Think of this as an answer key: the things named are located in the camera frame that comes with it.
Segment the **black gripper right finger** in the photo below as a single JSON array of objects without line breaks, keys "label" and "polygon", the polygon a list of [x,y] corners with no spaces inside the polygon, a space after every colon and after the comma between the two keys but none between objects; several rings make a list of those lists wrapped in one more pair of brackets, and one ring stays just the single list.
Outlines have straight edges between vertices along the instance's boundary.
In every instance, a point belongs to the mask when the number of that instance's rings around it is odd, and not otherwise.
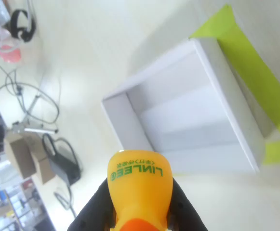
[{"label": "black gripper right finger", "polygon": [[167,214],[167,228],[171,231],[207,231],[197,211],[175,179],[173,179],[173,192]]}]

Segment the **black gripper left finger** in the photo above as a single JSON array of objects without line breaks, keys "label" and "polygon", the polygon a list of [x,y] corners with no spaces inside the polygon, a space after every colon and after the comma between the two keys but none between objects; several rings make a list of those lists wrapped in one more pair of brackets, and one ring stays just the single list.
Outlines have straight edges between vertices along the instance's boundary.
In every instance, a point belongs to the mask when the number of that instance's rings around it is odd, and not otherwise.
[{"label": "black gripper left finger", "polygon": [[108,231],[115,227],[116,213],[104,180],[68,227],[69,231]]}]

